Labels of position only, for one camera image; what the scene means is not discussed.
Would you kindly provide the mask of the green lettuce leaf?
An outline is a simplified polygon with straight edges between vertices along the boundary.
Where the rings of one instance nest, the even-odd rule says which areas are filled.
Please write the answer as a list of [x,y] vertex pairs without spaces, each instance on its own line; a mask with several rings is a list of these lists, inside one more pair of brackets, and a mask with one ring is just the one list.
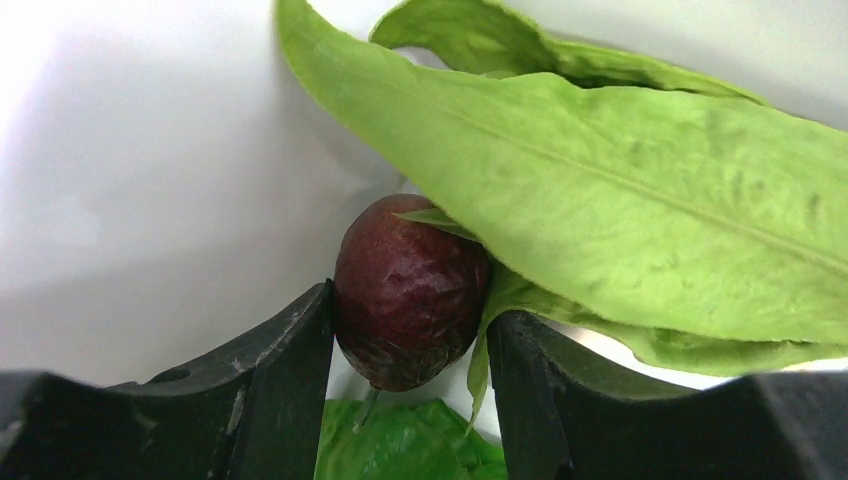
[[503,448],[468,428],[442,400],[383,404],[357,432],[360,401],[327,400],[317,480],[506,480]]

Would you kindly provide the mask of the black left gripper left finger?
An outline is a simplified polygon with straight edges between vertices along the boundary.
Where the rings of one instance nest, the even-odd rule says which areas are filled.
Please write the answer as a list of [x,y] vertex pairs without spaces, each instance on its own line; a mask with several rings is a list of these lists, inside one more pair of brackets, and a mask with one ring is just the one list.
[[1,375],[5,479],[309,479],[332,355],[331,285],[149,382]]

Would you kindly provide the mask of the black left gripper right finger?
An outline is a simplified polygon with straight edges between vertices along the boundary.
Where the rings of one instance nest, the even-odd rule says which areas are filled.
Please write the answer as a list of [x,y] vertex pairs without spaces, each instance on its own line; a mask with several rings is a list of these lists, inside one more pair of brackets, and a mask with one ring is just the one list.
[[488,332],[512,479],[843,479],[847,377],[745,376],[698,391],[627,369],[543,324]]

